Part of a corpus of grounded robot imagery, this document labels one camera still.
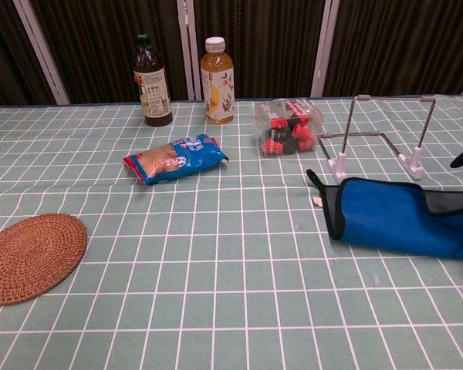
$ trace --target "blue pouch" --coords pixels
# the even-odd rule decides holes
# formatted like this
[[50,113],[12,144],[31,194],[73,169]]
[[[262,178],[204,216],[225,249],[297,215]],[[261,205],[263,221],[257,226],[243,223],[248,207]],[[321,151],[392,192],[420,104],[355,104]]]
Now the blue pouch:
[[348,177],[319,189],[329,235],[343,243],[463,260],[463,191]]
[[123,158],[146,185],[172,181],[217,166],[228,157],[208,135],[185,137]]

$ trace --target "clear plastic bag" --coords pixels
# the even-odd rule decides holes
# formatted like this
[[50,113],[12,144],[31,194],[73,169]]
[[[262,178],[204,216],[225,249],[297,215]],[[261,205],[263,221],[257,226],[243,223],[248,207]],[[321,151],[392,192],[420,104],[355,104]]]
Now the clear plastic bag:
[[307,99],[254,103],[255,141],[265,156],[314,150],[323,119]]

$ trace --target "phone holder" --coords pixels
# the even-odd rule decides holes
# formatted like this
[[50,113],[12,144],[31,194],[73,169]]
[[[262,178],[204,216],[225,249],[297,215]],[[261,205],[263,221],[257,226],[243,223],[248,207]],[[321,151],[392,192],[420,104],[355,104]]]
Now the phone holder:
[[[396,146],[389,140],[385,133],[381,131],[370,131],[365,133],[350,133],[350,124],[352,121],[353,115],[353,108],[355,106],[355,102],[357,101],[370,101],[370,100],[410,100],[410,101],[418,101],[423,103],[431,103],[431,107],[429,109],[427,119],[424,123],[424,128],[422,129],[422,134],[420,135],[420,139],[418,144],[413,149],[410,156],[406,156],[396,148]],[[435,98],[430,96],[422,96],[420,98],[399,98],[399,97],[383,97],[383,96],[370,96],[370,95],[358,95],[352,99],[352,103],[350,106],[350,112],[348,114],[348,121],[346,122],[346,130],[344,133],[324,133],[318,136],[318,141],[321,149],[324,152],[328,160],[328,164],[330,165],[331,172],[336,178],[336,181],[340,183],[343,181],[347,174],[345,172],[345,162],[346,162],[346,142],[348,140],[348,136],[381,136],[387,145],[393,150],[394,154],[398,158],[398,161],[401,163],[403,168],[415,179],[419,180],[424,175],[424,169],[419,165],[419,161],[421,158],[422,153],[422,142],[424,141],[425,133],[427,132],[427,127],[429,122],[431,121],[432,112],[434,111],[435,107]],[[330,155],[327,153],[326,147],[323,144],[323,139],[331,139],[333,137],[343,137],[343,145],[341,147],[341,151],[338,153],[336,158],[331,158]]]

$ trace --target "black strap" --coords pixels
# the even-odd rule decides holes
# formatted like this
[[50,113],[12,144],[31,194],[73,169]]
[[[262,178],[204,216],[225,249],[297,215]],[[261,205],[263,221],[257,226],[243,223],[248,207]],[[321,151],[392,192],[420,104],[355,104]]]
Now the black strap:
[[312,171],[311,169],[308,169],[307,170],[307,176],[309,177],[309,179],[313,182],[314,185],[316,185],[316,187],[320,190],[320,191],[324,191],[326,189],[326,186],[323,184],[323,182],[321,181],[321,179],[314,173],[314,171]]

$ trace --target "dark glass bottle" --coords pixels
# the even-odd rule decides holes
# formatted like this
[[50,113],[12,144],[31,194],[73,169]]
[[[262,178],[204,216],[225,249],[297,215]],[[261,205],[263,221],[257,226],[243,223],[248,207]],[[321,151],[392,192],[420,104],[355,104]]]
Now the dark glass bottle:
[[161,54],[147,35],[138,35],[133,77],[139,90],[144,120],[148,126],[166,126],[173,120],[168,84]]

